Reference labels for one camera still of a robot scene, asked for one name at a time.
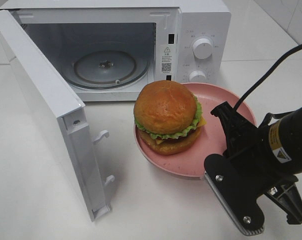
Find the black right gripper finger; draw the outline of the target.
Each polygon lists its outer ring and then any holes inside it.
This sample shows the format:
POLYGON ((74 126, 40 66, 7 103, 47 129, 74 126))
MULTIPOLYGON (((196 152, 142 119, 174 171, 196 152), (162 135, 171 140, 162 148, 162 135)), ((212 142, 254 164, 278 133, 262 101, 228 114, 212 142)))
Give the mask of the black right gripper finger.
POLYGON ((264 195, 286 213, 288 224, 302 224, 302 199, 295 183, 274 186, 264 195))
POLYGON ((231 105, 225 101, 216 106, 210 112, 211 115, 219 118, 223 131, 233 131, 239 129, 244 124, 244 117, 231 107, 231 105))

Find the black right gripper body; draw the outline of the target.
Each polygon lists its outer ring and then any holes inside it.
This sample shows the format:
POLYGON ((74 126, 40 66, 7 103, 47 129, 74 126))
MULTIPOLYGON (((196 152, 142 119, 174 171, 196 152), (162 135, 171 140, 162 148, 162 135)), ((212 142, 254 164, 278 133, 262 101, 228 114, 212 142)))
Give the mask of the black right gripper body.
POLYGON ((243 125, 225 132, 223 155, 245 180, 252 178, 259 190, 298 181, 299 150, 284 119, 261 127, 244 119, 243 125))

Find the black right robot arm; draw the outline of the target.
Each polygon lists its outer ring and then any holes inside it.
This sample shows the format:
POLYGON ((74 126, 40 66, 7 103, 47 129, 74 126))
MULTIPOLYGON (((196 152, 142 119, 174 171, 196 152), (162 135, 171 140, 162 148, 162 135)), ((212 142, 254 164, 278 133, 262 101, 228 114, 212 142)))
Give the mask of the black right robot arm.
POLYGON ((246 230, 261 228, 265 218, 257 199, 265 195, 285 211, 289 224, 301 224, 302 199, 296 182, 302 173, 302 107, 268 113, 260 126, 227 102, 211 114, 220 119, 227 148, 208 155, 204 168, 233 220, 246 230))

